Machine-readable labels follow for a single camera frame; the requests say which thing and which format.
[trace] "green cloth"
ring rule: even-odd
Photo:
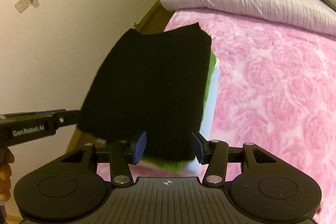
[[[204,99],[203,99],[203,110],[205,109],[205,104],[206,101],[208,99],[208,95],[209,95],[209,87],[210,87],[210,83],[211,83],[211,76],[212,73],[215,69],[215,65],[216,65],[216,56],[215,54],[211,51],[210,54],[210,61],[209,61],[209,70],[208,70],[208,77],[207,77],[207,83],[205,86],[205,92],[204,92]],[[171,161],[171,160],[165,160],[165,159],[154,159],[154,158],[150,158],[150,157],[144,157],[143,158],[144,161],[150,162],[155,164],[156,166],[178,173],[181,168],[183,166],[185,166],[186,163],[188,163],[189,161]]]

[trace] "pink floral bedspread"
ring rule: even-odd
[[[315,220],[336,223],[336,37],[208,9],[177,11],[166,30],[195,22],[220,61],[210,138],[254,142],[307,173],[323,193]],[[226,180],[239,173],[229,164]],[[176,176],[148,166],[132,174]]]

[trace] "metal screw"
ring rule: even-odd
[[[131,179],[128,176],[120,175],[114,178],[114,182],[124,184],[129,182]]]
[[[206,178],[206,181],[209,183],[216,184],[216,183],[220,183],[222,181],[222,178],[220,176],[212,175],[212,176],[208,176]]]

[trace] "black garment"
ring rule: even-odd
[[[82,107],[78,127],[107,141],[147,132],[145,155],[192,160],[211,38],[193,24],[159,34],[128,30],[110,51]]]

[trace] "wall switch plate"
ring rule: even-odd
[[[26,0],[19,0],[17,3],[15,3],[14,6],[19,11],[19,13],[22,13],[25,9],[27,9],[29,4]]]

